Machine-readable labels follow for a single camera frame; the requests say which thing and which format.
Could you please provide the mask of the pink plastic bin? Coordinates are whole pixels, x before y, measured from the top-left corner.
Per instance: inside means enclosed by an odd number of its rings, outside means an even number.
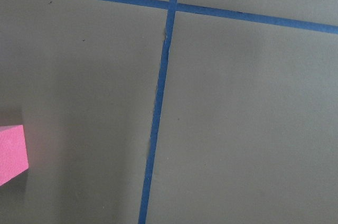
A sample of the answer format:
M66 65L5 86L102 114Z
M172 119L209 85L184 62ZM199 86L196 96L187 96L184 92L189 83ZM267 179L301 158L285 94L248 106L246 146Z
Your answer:
M23 125L1 126L1 185L28 168Z

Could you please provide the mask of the blue tape strip crossing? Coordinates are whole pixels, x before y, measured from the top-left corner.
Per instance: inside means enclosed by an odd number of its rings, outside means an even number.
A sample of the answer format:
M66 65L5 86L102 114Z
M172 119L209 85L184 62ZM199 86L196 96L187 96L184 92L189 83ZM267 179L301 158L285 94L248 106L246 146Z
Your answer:
M115 3L122 3L122 4L131 4L131 5L137 5L137 6L160 8L164 10L167 10L170 7L169 2L160 1L160 0L99 0L99 1L108 1L108 2L115 2ZM269 24L269 25L292 27L296 29L311 30L311 31L323 32L323 33L337 34L336 25L328 25L328 24L314 23L314 22L308 22L308 21L299 21L299 20L292 20L289 18L274 17L274 16L267 16L267 15L260 15L260 14L251 14L251 13L223 10L219 8L203 7L203 6L197 6L197 5L182 4L182 3L178 3L176 6L174 6L174 8L176 9L176 11L184 12L184 13L193 13L193 14L200 14L200 15L207 15L207 16L230 18L234 20L241 20L241 21L248 21L248 22L255 22L255 23L262 23L262 24Z

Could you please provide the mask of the blue tape strip long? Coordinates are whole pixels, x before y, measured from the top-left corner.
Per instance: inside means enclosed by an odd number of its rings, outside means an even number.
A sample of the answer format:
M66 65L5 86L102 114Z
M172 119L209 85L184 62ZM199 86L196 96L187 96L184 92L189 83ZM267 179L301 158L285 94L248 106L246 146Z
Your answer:
M153 177L153 168L154 168L155 154L156 154L156 147L157 147L158 131L159 131L159 126L160 126L160 121L161 121L162 104L163 104L166 74L167 74L167 68L168 68L168 57L169 57L169 52L170 52L170 47L171 47L171 42L172 42L172 34L173 34L173 28L174 28L176 7L177 7L177 0L168 1L167 17L166 17L166 24L165 24L165 39L163 41L161 63L160 63L160 68L158 72L152 126L151 126L151 133L149 137L149 148L148 148L148 154L147 154L147 160L146 160L146 166L145 166L142 197L140 201L140 209L139 209L139 216L138 216L139 224L145 223L146 218L147 218L149 197L150 197L152 177Z

